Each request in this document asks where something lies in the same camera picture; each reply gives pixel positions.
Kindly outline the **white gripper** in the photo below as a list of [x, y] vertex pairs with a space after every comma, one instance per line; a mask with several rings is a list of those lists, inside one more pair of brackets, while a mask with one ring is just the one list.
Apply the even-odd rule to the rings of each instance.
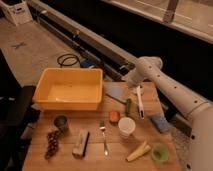
[[134, 88], [140, 86], [144, 80], [144, 77], [139, 74], [136, 69], [131, 70], [122, 77], [122, 80], [126, 82], [127, 86]]

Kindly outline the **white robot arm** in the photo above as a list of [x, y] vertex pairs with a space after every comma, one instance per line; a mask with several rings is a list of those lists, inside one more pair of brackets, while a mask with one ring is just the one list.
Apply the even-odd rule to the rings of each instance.
[[192, 126], [187, 171], [213, 171], [213, 102], [161, 71], [160, 57], [140, 57], [125, 76], [129, 87], [152, 81]]

